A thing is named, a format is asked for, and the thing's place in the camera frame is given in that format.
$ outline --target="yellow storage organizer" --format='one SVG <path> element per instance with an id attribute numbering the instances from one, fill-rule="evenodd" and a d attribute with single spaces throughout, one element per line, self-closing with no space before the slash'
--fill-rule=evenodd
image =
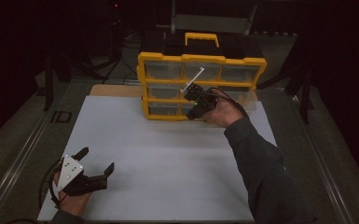
<path id="1" fill-rule="evenodd" d="M 159 32 L 146 35 L 137 65 L 145 117 L 186 120 L 193 104 L 180 90 L 201 67 L 204 70 L 194 83 L 205 91 L 219 88 L 246 109 L 267 66 L 257 43 L 249 38 L 200 33 L 185 33 L 179 38 Z"/>

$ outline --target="yellow handle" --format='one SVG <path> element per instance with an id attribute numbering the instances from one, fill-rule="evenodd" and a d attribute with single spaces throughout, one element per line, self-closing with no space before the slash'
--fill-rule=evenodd
<path id="1" fill-rule="evenodd" d="M 215 34 L 202 34 L 202 33 L 186 33 L 185 44 L 187 46 L 188 39 L 203 39 L 203 40 L 214 40 L 216 47 L 219 48 L 219 42 L 217 41 L 217 35 Z"/>

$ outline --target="gray sleeve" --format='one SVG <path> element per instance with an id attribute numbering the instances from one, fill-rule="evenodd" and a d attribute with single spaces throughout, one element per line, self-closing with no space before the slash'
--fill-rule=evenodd
<path id="1" fill-rule="evenodd" d="M 58 210 L 50 224 L 83 224 L 84 219 Z"/>
<path id="2" fill-rule="evenodd" d="M 258 134 L 248 118 L 225 130 L 248 190 L 255 223 L 319 223 L 283 167 L 283 153 Z"/>

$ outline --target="white tabletop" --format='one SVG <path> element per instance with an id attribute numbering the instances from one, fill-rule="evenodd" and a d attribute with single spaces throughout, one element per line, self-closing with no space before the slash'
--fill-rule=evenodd
<path id="1" fill-rule="evenodd" d="M 275 145 L 263 105 L 250 119 Z M 64 155 L 89 147 L 87 176 L 114 162 L 108 188 L 93 192 L 83 218 L 95 221 L 253 220 L 224 129 L 203 121 L 147 120 L 141 100 L 88 96 Z M 38 220 L 56 213 L 48 194 Z"/>

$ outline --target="person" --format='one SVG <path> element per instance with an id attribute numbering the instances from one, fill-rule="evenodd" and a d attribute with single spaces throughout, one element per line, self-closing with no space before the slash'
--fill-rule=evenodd
<path id="1" fill-rule="evenodd" d="M 219 90 L 214 90 L 214 93 L 224 95 Z M 233 103 L 217 98 L 216 108 L 202 118 L 225 128 L 224 135 L 248 190 L 249 208 L 255 223 L 319 223 L 284 169 L 283 153 L 258 134 L 246 114 Z M 67 196 L 52 223 L 83 223 L 81 215 L 89 197 L 89 194 Z"/>

